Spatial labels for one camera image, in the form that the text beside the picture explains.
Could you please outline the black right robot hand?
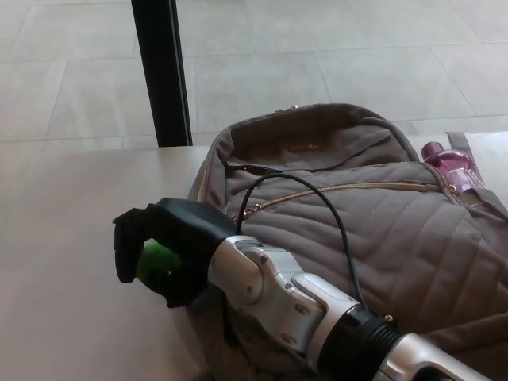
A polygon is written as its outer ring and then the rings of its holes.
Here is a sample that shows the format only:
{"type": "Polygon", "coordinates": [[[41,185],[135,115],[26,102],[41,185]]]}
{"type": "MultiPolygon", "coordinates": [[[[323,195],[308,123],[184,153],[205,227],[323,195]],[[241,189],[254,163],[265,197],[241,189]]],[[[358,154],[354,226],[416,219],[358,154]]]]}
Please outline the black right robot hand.
{"type": "Polygon", "coordinates": [[[114,257],[122,283],[139,279],[167,306],[189,306],[207,288],[218,246],[236,226],[208,203],[163,198],[113,219],[114,257]]]}

